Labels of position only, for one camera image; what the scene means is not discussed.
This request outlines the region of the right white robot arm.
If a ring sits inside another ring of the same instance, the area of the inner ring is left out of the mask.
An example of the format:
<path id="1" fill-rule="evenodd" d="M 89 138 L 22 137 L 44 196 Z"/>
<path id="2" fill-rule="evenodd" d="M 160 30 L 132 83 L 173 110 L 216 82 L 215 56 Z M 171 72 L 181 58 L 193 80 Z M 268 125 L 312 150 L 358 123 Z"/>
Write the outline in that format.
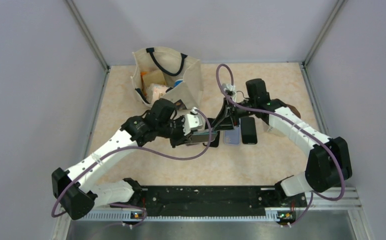
<path id="1" fill-rule="evenodd" d="M 295 195 L 314 192 L 319 197 L 340 200 L 346 191 L 345 181 L 352 175 L 347 142 L 342 137 L 332 138 L 296 116 L 281 100 L 271 99 L 265 82 L 260 79 L 247 81 L 248 99 L 236 103 L 230 92 L 232 84 L 217 84 L 236 118 L 255 115 L 270 130 L 275 130 L 293 142 L 307 157 L 305 171 L 286 177 L 275 184 L 274 200 L 288 206 Z"/>

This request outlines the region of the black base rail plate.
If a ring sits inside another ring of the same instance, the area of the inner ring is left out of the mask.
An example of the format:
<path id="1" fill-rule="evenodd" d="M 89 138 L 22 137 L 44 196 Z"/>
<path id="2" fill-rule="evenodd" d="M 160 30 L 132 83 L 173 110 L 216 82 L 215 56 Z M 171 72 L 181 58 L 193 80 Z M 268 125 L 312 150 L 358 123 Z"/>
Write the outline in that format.
<path id="1" fill-rule="evenodd" d="M 304 193 L 282 197 L 272 186 L 143 186 L 128 205 L 153 217 L 264 217 L 270 208 L 306 207 Z"/>

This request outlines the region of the black phone from lilac case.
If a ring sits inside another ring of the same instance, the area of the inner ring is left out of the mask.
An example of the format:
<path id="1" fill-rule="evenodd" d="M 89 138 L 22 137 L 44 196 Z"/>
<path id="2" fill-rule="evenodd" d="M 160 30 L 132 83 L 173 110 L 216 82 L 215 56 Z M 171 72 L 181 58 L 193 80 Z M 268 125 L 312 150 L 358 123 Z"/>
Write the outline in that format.
<path id="1" fill-rule="evenodd" d="M 256 122 L 253 117 L 240 119 L 240 132 L 244 145 L 256 145 L 258 143 Z"/>

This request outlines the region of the snack packets in bag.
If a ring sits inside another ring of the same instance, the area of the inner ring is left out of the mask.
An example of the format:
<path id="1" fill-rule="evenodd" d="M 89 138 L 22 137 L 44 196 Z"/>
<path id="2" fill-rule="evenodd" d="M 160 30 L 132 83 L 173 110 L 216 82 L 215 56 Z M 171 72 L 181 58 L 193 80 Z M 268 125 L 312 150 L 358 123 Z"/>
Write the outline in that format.
<path id="1" fill-rule="evenodd" d="M 168 91 L 183 82 L 182 78 L 168 83 L 161 70 L 142 71 L 140 73 L 142 83 L 142 93 L 146 100 L 152 104 L 162 98 Z"/>

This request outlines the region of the black phone case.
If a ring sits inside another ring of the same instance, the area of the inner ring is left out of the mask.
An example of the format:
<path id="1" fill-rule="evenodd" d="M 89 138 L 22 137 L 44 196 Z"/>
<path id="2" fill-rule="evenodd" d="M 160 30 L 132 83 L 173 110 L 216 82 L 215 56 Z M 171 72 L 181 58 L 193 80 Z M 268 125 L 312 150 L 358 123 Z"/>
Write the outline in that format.
<path id="1" fill-rule="evenodd" d="M 210 148 L 218 148 L 220 144 L 220 132 L 217 132 L 215 139 L 210 143 L 209 147 Z"/>

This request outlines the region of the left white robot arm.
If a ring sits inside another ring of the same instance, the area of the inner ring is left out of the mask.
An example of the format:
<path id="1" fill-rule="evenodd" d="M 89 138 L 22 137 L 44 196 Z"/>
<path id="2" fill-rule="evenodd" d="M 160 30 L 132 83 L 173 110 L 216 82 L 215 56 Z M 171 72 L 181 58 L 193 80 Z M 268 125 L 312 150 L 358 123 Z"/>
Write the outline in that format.
<path id="1" fill-rule="evenodd" d="M 80 220 L 92 209 L 122 203 L 123 208 L 146 210 L 141 202 L 142 187 L 131 178 L 98 185 L 97 181 L 119 161 L 134 151 L 148 151 L 163 156 L 145 144 L 156 138 L 170 140 L 173 148 L 188 143 L 199 130 L 210 128 L 206 116 L 194 107 L 190 113 L 177 115 L 176 105 L 169 100 L 157 100 L 141 115 L 129 117 L 115 134 L 96 151 L 77 164 L 54 170 L 51 174 L 52 192 L 56 201 L 51 216 L 68 215 Z"/>

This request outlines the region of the beige canvas tote bag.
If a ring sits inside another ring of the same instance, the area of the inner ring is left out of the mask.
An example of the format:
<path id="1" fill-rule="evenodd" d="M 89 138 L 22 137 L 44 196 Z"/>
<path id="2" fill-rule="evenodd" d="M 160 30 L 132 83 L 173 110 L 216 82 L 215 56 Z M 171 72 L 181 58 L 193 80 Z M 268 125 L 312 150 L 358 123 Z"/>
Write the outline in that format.
<path id="1" fill-rule="evenodd" d="M 135 97 L 147 107 L 153 105 L 151 97 L 146 94 L 144 77 L 153 71 L 163 74 L 165 90 L 162 98 L 177 105 L 179 109 L 188 110 L 201 105 L 204 93 L 202 63 L 190 55 L 169 47 L 156 46 L 142 48 L 133 53 L 135 71 L 130 77 Z"/>

